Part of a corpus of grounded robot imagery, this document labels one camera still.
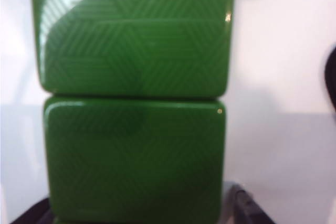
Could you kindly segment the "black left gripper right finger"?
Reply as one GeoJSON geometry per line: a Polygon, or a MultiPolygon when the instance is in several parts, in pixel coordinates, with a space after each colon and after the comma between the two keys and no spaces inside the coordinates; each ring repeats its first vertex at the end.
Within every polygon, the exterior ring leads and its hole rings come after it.
{"type": "Polygon", "coordinates": [[[242,185],[222,182],[219,223],[265,223],[265,212],[242,185]]]}

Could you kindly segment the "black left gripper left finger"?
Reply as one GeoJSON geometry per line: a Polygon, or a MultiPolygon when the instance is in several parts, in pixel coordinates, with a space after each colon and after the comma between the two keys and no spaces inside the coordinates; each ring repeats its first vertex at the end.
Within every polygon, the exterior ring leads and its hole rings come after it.
{"type": "Polygon", "coordinates": [[[32,205],[11,224],[52,224],[55,215],[51,210],[49,198],[45,198],[32,205]]]}

